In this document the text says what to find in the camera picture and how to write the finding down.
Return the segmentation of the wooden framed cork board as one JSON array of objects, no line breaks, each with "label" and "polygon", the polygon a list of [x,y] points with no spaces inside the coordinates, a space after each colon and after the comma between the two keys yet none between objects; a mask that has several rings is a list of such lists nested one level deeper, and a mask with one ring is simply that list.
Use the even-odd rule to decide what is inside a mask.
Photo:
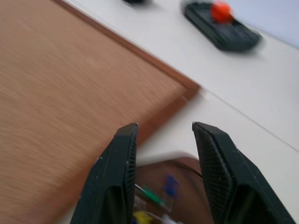
[{"label": "wooden framed cork board", "polygon": [[199,86],[63,0],[0,0],[0,224],[49,224],[115,132],[144,142]]}]

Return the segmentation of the brown wooden tray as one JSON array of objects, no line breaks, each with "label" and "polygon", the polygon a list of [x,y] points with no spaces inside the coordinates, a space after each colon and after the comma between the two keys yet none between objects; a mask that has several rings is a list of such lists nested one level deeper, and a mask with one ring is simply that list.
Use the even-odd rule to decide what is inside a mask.
[{"label": "brown wooden tray", "polygon": [[[199,161],[191,157],[138,166],[134,212],[147,212],[153,217],[151,224],[162,224],[164,214],[178,224],[214,224],[200,174]],[[179,183],[178,196],[175,198],[164,192],[167,175],[174,176]],[[154,191],[162,197],[165,206],[161,207],[147,199],[140,188]]]}]

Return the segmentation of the black rectangular tray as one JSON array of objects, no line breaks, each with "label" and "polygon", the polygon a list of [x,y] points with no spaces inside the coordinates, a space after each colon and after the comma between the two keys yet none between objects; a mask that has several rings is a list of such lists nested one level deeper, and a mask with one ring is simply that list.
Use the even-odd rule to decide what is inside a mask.
[{"label": "black rectangular tray", "polygon": [[186,3],[183,15],[217,49],[227,52],[246,52],[256,47],[262,36],[233,17],[232,23],[216,23],[210,14],[214,2]]}]

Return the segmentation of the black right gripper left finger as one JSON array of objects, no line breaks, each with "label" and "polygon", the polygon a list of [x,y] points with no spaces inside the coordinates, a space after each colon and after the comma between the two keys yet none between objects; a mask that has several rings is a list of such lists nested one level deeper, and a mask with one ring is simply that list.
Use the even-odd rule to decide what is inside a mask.
[{"label": "black right gripper left finger", "polygon": [[117,130],[92,166],[70,224],[133,224],[138,125]]}]

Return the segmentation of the yellow pushpin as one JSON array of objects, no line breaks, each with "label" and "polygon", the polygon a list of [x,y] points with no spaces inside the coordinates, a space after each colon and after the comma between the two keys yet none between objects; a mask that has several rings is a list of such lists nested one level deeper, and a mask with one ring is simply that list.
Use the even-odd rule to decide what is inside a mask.
[{"label": "yellow pushpin", "polygon": [[151,224],[153,217],[145,211],[136,211],[133,213],[137,224]]}]

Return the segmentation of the black object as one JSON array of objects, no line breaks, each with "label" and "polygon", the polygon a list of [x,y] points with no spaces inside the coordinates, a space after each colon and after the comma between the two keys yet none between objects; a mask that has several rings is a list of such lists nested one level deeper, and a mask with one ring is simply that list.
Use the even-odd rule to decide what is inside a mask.
[{"label": "black object", "polygon": [[150,0],[123,0],[123,1],[131,5],[136,5],[136,4],[145,4]]}]

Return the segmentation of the orange ball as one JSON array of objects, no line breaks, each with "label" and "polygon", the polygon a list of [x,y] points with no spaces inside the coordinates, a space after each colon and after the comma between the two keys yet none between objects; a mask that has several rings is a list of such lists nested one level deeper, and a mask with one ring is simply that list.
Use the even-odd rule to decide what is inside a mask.
[{"label": "orange ball", "polygon": [[212,3],[210,14],[216,23],[224,24],[233,22],[231,7],[226,2],[218,1]]}]

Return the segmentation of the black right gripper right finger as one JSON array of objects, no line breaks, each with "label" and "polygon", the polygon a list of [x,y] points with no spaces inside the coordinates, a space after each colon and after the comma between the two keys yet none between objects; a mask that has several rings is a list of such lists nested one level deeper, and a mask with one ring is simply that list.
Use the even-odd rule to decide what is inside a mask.
[{"label": "black right gripper right finger", "polygon": [[221,129],[193,122],[201,176],[215,224],[296,224],[259,168]]}]

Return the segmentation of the blue pushpin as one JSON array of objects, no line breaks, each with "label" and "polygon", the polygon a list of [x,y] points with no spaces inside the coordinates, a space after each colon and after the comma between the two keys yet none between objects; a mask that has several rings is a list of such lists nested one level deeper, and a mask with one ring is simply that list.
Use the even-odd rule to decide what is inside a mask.
[{"label": "blue pushpin", "polygon": [[179,187],[179,183],[177,179],[172,175],[167,175],[164,182],[164,192],[166,193],[166,195],[173,198],[177,197],[178,187]]}]

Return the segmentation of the white pushpin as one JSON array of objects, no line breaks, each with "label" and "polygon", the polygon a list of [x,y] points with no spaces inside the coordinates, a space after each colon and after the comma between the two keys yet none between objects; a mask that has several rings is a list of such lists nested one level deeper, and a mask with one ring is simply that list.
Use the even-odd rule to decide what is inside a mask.
[{"label": "white pushpin", "polygon": [[164,214],[162,216],[162,224],[178,224],[176,221],[174,221],[173,219],[171,219],[168,215]]}]

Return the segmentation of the green pushpin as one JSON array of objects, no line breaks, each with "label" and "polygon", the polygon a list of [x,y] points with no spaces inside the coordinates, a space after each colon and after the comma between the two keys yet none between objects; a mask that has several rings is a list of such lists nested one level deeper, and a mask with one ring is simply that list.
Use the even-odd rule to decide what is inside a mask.
[{"label": "green pushpin", "polygon": [[149,199],[150,201],[152,201],[153,203],[164,207],[165,206],[165,202],[162,199],[162,197],[160,197],[158,194],[156,194],[154,191],[148,189],[148,188],[140,188],[140,191],[143,193],[143,195]]}]

